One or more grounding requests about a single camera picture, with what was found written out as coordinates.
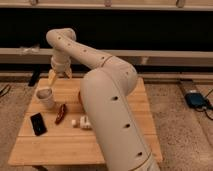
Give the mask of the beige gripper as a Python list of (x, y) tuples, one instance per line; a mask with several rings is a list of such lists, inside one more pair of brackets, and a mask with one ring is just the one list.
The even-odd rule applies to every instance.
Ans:
[(72, 78), (71, 60), (69, 56), (53, 55), (51, 58), (51, 67), (48, 73), (48, 85), (52, 86), (57, 79), (56, 73), (64, 73), (67, 78)]

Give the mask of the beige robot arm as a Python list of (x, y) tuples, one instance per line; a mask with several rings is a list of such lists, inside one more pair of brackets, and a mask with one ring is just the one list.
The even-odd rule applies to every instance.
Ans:
[(108, 170), (160, 171), (127, 101), (138, 81), (133, 65), (78, 43), (70, 28), (52, 29), (46, 39), (54, 72), (69, 73), (72, 59), (90, 69), (81, 80), (80, 97)]

